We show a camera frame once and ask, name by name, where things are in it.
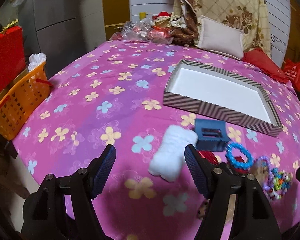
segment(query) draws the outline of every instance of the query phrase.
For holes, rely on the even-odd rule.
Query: red pillow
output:
[[[289,79],[282,72],[282,70],[263,52],[261,48],[255,48],[252,51],[244,53],[242,61],[248,62],[256,67],[260,68],[261,71],[278,81],[279,83],[288,83]]]

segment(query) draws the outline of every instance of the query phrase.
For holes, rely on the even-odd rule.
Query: white plastic bag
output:
[[[47,61],[47,56],[40,52],[39,54],[32,54],[29,57],[29,66],[28,70],[29,72],[34,70],[37,66],[41,65],[43,62]]]

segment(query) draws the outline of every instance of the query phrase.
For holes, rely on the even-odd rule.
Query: metal screw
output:
[[[214,168],[213,172],[216,173],[216,174],[221,174],[222,173],[222,169],[220,169],[220,168]]]
[[[81,174],[81,175],[85,174],[86,172],[87,172],[86,168],[81,168],[81,169],[78,170],[78,173]]]
[[[254,180],[254,176],[253,176],[253,174],[251,174],[251,173],[249,173],[249,174],[247,175],[247,178],[248,178],[249,180]]]
[[[51,180],[52,178],[53,178],[53,174],[50,173],[50,174],[48,174],[48,175],[46,176],[45,179],[46,179],[46,180]]]

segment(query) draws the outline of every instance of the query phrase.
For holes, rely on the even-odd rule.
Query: basket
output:
[[[24,76],[0,101],[0,134],[7,140],[17,136],[31,113],[50,94],[50,86],[43,66],[45,62]]]

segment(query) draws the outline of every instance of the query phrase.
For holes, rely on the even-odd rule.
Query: pink floral bedsheet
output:
[[[104,232],[115,240],[193,239],[203,196],[185,165],[177,182],[148,173],[165,130],[192,128],[197,116],[162,105],[163,90],[182,58],[251,78],[272,99],[284,131],[273,138],[227,124],[229,137],[254,157],[267,155],[279,169],[300,166],[300,102],[291,84],[279,84],[258,68],[198,49],[108,41],[57,73],[51,95],[33,112],[13,143],[40,184],[48,173],[70,175],[114,144],[117,158],[103,193],[94,201]],[[216,153],[225,161],[225,153]],[[66,198],[71,213],[71,202]],[[272,203],[282,231],[300,220],[300,183]],[[226,226],[223,239],[227,239]]]

